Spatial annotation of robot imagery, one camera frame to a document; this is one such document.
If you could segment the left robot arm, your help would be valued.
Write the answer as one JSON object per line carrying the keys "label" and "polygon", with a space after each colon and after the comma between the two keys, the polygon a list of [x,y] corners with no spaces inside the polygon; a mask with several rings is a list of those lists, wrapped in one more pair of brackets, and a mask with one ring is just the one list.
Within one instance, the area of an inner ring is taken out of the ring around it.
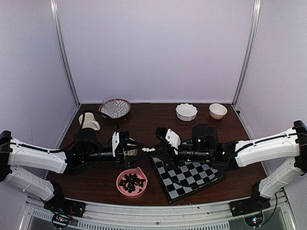
{"label": "left robot arm", "polygon": [[69,209],[69,202],[61,186],[31,174],[24,167],[64,175],[78,175],[86,170],[88,163],[103,161],[114,161],[119,168],[127,168],[131,160],[124,153],[143,146],[132,139],[128,131],[114,132],[111,142],[104,147],[93,129],[84,128],[74,135],[68,149],[46,149],[25,144],[5,130],[0,135],[0,180],[38,196],[59,213],[64,213]]}

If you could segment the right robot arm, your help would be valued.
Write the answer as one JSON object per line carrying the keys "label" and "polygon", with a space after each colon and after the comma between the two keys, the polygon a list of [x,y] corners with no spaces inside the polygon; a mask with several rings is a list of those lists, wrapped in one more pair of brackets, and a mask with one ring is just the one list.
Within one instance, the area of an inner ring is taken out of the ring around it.
{"label": "right robot arm", "polygon": [[265,198],[307,171],[307,127],[301,120],[276,135],[227,143],[220,143],[217,129],[207,124],[195,125],[187,141],[165,127],[157,128],[155,135],[160,143],[142,150],[161,155],[170,166],[181,161],[199,162],[222,174],[260,161],[286,158],[273,174],[253,186],[252,197],[246,200],[246,208],[252,212],[264,204]]}

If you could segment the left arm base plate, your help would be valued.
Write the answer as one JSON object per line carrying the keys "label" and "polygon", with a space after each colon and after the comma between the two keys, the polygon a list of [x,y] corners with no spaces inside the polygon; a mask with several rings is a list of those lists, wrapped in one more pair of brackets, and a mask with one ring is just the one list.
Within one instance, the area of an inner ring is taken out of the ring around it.
{"label": "left arm base plate", "polygon": [[53,197],[49,201],[42,200],[44,208],[50,210],[55,214],[65,215],[68,217],[82,218],[86,204],[80,201],[74,201],[69,199],[59,199]]}

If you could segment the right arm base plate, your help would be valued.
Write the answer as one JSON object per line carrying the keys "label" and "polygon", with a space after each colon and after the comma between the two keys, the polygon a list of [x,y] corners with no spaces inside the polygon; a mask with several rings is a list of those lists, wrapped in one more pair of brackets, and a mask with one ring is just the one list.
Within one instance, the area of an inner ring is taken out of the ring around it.
{"label": "right arm base plate", "polygon": [[251,196],[246,199],[232,201],[229,203],[233,217],[260,212],[271,207],[270,199],[261,196]]}

